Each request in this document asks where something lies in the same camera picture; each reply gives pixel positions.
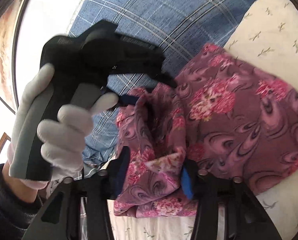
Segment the screw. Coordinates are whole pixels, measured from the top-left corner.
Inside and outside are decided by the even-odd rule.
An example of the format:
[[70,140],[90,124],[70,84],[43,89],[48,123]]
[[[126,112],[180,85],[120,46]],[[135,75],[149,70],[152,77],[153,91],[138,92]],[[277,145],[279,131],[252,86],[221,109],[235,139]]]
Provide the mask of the screw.
[[233,182],[234,183],[241,183],[242,179],[240,177],[233,177]]
[[66,177],[64,178],[64,180],[62,181],[64,184],[70,184],[73,182],[73,178],[71,177]]
[[107,176],[108,172],[107,172],[107,170],[100,170],[100,171],[98,171],[98,175],[101,176],[101,177]]
[[208,171],[206,171],[206,170],[204,170],[204,169],[201,169],[201,170],[198,170],[198,174],[199,174],[200,176],[206,176],[206,175],[208,175]]

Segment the white glove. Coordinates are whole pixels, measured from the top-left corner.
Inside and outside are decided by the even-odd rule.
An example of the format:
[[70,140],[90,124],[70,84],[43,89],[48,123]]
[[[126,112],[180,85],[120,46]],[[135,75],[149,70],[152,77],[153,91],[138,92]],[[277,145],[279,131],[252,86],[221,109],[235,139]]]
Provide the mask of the white glove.
[[[11,144],[8,148],[8,162],[12,165],[19,134],[29,108],[37,95],[49,85],[54,74],[51,64],[44,65],[38,74],[25,87],[16,114]],[[118,96],[107,93],[101,96],[90,111],[73,105],[62,106],[58,112],[58,121],[43,120],[38,125],[37,135],[44,142],[41,156],[53,165],[52,180],[73,176],[83,167],[81,153],[85,148],[84,138],[93,128],[92,115],[110,109],[118,102]],[[33,189],[42,189],[47,181],[22,180]]]

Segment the pink floral pillowcase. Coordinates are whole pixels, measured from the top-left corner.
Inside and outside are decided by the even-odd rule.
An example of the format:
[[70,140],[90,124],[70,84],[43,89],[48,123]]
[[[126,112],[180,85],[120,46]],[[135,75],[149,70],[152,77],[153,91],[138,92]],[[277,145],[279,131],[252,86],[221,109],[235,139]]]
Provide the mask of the pink floral pillowcase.
[[180,188],[185,157],[220,178],[243,177],[255,194],[298,169],[298,93],[286,82],[206,44],[177,89],[137,88],[117,117],[130,163],[115,215],[192,216]]

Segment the white wall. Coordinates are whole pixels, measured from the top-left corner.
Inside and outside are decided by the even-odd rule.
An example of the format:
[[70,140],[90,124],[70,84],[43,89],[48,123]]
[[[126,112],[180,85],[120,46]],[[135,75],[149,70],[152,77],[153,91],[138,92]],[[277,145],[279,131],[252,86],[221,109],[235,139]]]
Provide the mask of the white wall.
[[[16,81],[20,100],[25,85],[39,70],[41,51],[53,36],[66,33],[82,0],[30,0],[26,8],[17,45]],[[0,138],[11,136],[15,115],[0,101]]]

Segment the blue plaid blanket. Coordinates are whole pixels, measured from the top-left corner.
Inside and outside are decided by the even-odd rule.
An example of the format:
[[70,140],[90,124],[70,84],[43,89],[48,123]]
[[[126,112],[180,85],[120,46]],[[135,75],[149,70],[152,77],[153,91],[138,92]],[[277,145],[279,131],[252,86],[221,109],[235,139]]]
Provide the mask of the blue plaid blanket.
[[[85,0],[70,30],[78,36],[106,19],[117,31],[159,45],[166,60],[163,69],[176,76],[206,42],[223,46],[256,0]],[[122,95],[134,87],[155,87],[143,74],[114,75],[108,87]],[[94,117],[83,159],[101,167],[114,152],[118,110]]]

